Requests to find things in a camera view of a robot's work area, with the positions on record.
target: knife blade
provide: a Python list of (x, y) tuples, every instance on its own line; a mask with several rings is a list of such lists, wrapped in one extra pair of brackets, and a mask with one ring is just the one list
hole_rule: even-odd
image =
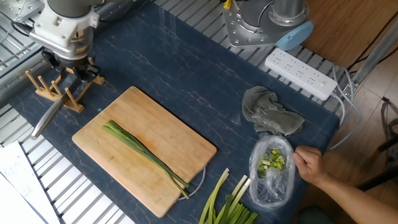
[[(76, 77), (76, 79), (69, 86), (69, 91), (71, 93), (74, 93), (79, 88), (80, 85), (81, 85), (81, 80), (78, 77)], [(65, 103), (68, 102), (68, 100), (69, 96), (65, 92), (63, 96), (57, 99), (54, 102), (54, 104), (44, 113), (43, 117), (37, 123), (35, 129), (32, 131), (32, 134), (30, 135), (30, 137), (33, 140), (36, 140), (43, 133), (43, 130), (47, 127), (47, 125), (55, 116), (55, 114), (57, 114), (57, 112), (65, 105)]]

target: marble-pattern surface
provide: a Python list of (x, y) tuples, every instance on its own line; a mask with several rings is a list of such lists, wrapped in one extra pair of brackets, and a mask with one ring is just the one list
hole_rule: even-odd
[[(118, 22), (95, 38), (93, 54), (106, 78), (93, 85), (82, 98), (82, 114), (62, 109), (43, 135), (87, 178), (136, 223), (198, 223), (208, 196), (222, 172), (230, 175), (222, 186), (216, 209), (224, 204), (240, 178), (249, 174), (249, 155), (258, 135), (241, 113), (241, 100), (248, 88), (265, 86), (277, 93), (287, 110), (301, 114), (306, 122), (288, 137), (295, 148), (308, 145), (325, 151), (338, 127), (338, 118), (320, 105), (239, 58), (163, 9), (150, 3), (128, 21)], [(45, 79), (55, 79), (50, 72)], [(207, 166), (202, 188), (190, 200), (177, 202), (165, 217), (155, 217), (72, 141), (72, 136), (99, 111), (130, 86), (136, 86), (217, 147)], [(33, 85), (10, 104), (35, 125), (52, 104), (34, 93)], [(198, 174), (192, 188), (201, 178)], [(248, 192), (243, 204), (258, 212), (257, 223), (290, 223), (307, 189), (295, 176), (291, 201), (276, 211), (262, 211), (251, 203)]]

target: white paper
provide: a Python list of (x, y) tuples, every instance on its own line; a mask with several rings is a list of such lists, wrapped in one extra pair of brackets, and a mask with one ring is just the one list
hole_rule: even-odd
[(36, 178), (18, 142), (14, 142), (4, 149), (0, 149), (0, 172), (12, 184), (15, 190), (37, 210), (47, 223), (60, 223), (57, 214), (51, 206), (49, 199), (39, 180)]
[(0, 188), (1, 223), (44, 223), (3, 175)]

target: plastic bag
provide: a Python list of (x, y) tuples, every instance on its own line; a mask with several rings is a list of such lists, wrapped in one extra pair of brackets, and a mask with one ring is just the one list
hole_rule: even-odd
[[(259, 179), (257, 172), (264, 155), (279, 150), (285, 158), (282, 170), (270, 168), (266, 170), (266, 176)], [(250, 155), (249, 169), (250, 185), (249, 193), (252, 201), (263, 210), (275, 210), (285, 205), (293, 193), (295, 164), (292, 159), (293, 149), (286, 138), (281, 136), (270, 136), (266, 134), (254, 146)]]

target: power strip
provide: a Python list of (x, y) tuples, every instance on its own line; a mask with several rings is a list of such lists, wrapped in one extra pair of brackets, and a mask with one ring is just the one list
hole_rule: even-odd
[(333, 79), (279, 48), (266, 58), (266, 67), (321, 100), (327, 100), (337, 86)]

